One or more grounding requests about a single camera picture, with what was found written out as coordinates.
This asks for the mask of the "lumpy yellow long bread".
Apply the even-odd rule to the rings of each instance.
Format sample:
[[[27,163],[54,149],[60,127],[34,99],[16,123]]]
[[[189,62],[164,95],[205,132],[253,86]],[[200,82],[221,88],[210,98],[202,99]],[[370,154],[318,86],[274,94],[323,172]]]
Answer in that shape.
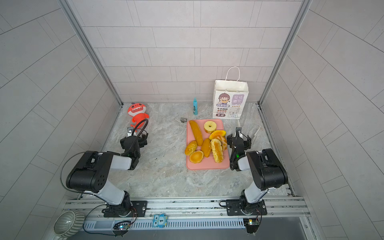
[[[211,149],[216,163],[221,163],[224,160],[222,142],[218,139],[211,140]]]

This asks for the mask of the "long yellow baguette bread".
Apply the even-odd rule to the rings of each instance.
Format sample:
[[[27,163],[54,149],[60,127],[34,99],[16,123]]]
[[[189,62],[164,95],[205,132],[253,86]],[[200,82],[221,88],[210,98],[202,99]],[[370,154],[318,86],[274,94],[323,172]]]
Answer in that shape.
[[[198,123],[196,121],[190,120],[190,126],[197,142],[197,145],[201,147],[203,145],[204,139]]]

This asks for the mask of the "white paper bag with print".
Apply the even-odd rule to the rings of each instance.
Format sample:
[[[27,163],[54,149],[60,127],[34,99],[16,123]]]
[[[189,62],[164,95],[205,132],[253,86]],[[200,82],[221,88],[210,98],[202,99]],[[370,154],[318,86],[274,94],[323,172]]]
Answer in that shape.
[[[231,69],[238,70],[236,81],[228,80]],[[215,80],[213,97],[213,119],[239,120],[249,95],[247,82],[240,81],[239,67],[230,67],[225,80]]]

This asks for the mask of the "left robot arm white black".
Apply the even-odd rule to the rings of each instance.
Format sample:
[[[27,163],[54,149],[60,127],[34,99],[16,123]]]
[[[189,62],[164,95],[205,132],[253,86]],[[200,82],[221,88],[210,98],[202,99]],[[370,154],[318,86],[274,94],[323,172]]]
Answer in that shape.
[[[131,201],[130,194],[117,188],[108,180],[110,170],[133,171],[141,157],[140,149],[147,144],[143,134],[149,120],[144,119],[128,136],[120,140],[123,153],[85,151],[67,176],[65,189],[74,193],[96,196],[106,203],[102,210],[105,218],[144,217],[146,201]]]

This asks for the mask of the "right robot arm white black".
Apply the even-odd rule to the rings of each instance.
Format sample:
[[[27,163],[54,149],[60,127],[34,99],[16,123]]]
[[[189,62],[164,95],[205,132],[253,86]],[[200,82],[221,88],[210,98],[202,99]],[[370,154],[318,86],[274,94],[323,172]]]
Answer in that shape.
[[[238,172],[251,171],[252,182],[241,192],[237,200],[225,200],[228,216],[267,215],[263,197],[269,189],[288,183],[288,174],[272,149],[246,151],[251,147],[251,138],[243,139],[242,133],[227,137],[231,148],[230,168]]]

